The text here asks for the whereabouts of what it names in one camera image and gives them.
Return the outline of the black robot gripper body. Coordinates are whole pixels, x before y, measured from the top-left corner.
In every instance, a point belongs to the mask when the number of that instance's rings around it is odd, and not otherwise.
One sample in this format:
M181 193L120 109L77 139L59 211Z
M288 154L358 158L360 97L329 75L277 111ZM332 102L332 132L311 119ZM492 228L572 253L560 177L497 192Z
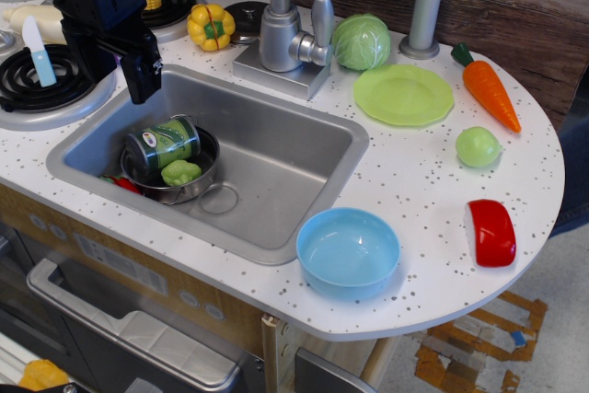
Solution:
M54 0L62 29L82 71L100 80L116 67L115 58L158 51L142 19L145 0Z

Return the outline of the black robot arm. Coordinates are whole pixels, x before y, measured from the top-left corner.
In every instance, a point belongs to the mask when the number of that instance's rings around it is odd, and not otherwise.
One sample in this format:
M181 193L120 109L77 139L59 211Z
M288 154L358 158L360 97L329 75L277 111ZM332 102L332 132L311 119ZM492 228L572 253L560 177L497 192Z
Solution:
M142 19L146 0L54 0L66 44L94 83L117 67L135 104L161 88L157 40Z

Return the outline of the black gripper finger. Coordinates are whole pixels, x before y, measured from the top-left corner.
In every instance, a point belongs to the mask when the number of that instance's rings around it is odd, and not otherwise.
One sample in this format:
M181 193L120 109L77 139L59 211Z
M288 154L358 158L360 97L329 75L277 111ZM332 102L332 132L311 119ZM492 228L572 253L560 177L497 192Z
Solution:
M121 68L133 104L144 104L161 88L162 67L159 51L129 53L121 58Z

